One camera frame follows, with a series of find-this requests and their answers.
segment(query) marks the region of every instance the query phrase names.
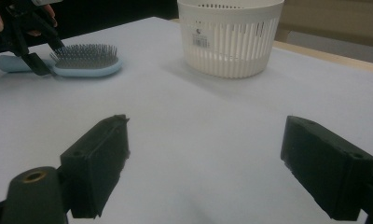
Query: brush bristles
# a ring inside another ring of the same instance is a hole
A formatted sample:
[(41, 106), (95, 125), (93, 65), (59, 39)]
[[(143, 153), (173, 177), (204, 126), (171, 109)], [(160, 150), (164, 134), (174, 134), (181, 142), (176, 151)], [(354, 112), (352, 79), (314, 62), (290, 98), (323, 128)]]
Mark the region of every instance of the brush bristles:
[(104, 44), (71, 45), (54, 50), (50, 57), (59, 68), (98, 69), (117, 62), (117, 48)]

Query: dark background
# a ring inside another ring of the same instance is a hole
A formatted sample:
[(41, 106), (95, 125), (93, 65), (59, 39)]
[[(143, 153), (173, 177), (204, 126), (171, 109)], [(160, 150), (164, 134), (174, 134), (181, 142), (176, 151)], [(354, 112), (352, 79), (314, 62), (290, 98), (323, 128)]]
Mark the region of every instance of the dark background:
[[(63, 0), (52, 7), (61, 39), (153, 16), (178, 18), (176, 0)], [(25, 39), (29, 46), (46, 43), (42, 36)]]

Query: hairbrush handle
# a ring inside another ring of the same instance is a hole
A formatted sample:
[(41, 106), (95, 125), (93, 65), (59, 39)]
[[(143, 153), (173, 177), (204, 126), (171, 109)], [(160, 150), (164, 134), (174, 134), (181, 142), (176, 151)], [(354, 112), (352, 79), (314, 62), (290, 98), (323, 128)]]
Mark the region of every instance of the hairbrush handle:
[[(43, 62), (48, 68), (55, 64), (52, 60), (43, 60)], [(32, 69), (22, 58), (9, 55), (0, 55), (0, 70), (8, 73), (32, 72)]]

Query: brush head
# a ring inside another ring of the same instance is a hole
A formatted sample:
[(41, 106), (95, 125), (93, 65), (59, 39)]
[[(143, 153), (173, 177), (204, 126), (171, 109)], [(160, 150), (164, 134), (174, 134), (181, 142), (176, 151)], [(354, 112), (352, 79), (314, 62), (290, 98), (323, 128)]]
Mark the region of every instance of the brush head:
[(105, 44), (70, 45), (54, 50), (53, 71), (63, 77), (102, 77), (120, 69), (117, 48)]

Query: basket rim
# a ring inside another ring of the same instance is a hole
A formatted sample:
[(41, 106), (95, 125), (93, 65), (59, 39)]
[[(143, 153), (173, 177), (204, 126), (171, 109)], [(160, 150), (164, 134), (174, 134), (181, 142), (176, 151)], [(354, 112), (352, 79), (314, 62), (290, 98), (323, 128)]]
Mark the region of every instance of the basket rim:
[(199, 8), (201, 10), (215, 10), (215, 11), (244, 11), (244, 10), (251, 10), (251, 9), (260, 9), (260, 8), (267, 8), (267, 7), (275, 7), (284, 3), (284, 0), (276, 0), (273, 1), (275, 3), (267, 4), (261, 7), (240, 7), (240, 8), (217, 8), (217, 7), (199, 7), (195, 5), (190, 5), (185, 3), (186, 0), (177, 0), (177, 4), (182, 5), (184, 7), (192, 7), (192, 8)]

